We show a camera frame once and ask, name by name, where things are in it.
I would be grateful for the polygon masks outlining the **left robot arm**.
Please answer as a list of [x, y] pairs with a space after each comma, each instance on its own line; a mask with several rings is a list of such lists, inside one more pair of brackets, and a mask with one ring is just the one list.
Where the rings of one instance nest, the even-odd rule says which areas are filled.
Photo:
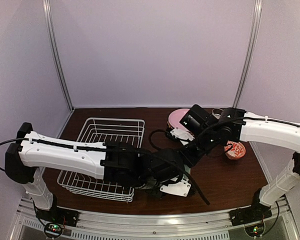
[[73, 194], [109, 201], [130, 203], [137, 190], [158, 198], [187, 197], [192, 187], [189, 170], [175, 150], [147, 152], [129, 135], [96, 130], [79, 142], [51, 138], [25, 122], [9, 142], [4, 171], [24, 187], [51, 222], [59, 221], [62, 211], [41, 168], [59, 170], [57, 182]]

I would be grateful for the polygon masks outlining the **white and brown cup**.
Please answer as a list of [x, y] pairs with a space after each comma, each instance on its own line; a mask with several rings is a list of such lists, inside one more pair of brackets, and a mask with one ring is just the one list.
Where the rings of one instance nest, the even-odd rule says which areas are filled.
[[222, 108], [213, 108], [211, 114], [217, 119], [219, 120], [222, 113], [223, 113], [223, 109]]

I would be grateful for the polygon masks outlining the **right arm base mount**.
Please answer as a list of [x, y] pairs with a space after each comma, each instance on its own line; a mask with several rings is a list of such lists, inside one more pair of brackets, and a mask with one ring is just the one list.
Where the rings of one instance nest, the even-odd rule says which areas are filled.
[[253, 195], [251, 206], [237, 208], [229, 212], [229, 217], [232, 226], [245, 225], [264, 218], [270, 218], [273, 214], [271, 207], [260, 203], [259, 195], [261, 189], [259, 188]]

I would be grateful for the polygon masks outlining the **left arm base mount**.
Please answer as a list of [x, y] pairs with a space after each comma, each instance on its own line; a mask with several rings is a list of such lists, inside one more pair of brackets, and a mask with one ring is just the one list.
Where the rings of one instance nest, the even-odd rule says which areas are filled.
[[39, 209], [36, 206], [36, 202], [34, 200], [32, 202], [35, 211], [35, 216], [38, 220], [44, 220], [49, 223], [55, 223], [69, 227], [77, 226], [79, 212], [77, 210], [58, 207], [58, 199], [55, 194], [53, 194], [52, 206], [49, 210]]

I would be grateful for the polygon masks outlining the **white bowl red pattern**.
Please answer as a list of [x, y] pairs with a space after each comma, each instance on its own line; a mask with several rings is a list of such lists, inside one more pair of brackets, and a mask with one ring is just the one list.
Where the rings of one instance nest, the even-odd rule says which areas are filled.
[[246, 155], [246, 148], [241, 142], [228, 141], [224, 153], [230, 160], [239, 160]]

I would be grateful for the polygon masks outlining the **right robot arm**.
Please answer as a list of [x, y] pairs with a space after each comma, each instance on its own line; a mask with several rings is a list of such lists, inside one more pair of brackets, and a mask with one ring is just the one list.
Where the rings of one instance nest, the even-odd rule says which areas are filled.
[[181, 148], [191, 167], [217, 145], [232, 142], [257, 142], [293, 150], [292, 159], [273, 181], [256, 193], [256, 202], [246, 210], [249, 220], [258, 220], [266, 208], [300, 183], [300, 123], [257, 115], [244, 109], [228, 107], [219, 117], [193, 105], [180, 119], [194, 140]]

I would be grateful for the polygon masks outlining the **light pink plate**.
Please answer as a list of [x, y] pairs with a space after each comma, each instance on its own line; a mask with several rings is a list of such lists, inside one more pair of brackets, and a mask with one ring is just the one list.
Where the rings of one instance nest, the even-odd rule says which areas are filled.
[[179, 108], [172, 111], [167, 120], [167, 125], [171, 128], [178, 128], [183, 131], [188, 131], [181, 123], [180, 120], [185, 116], [185, 114], [189, 111], [189, 108]]

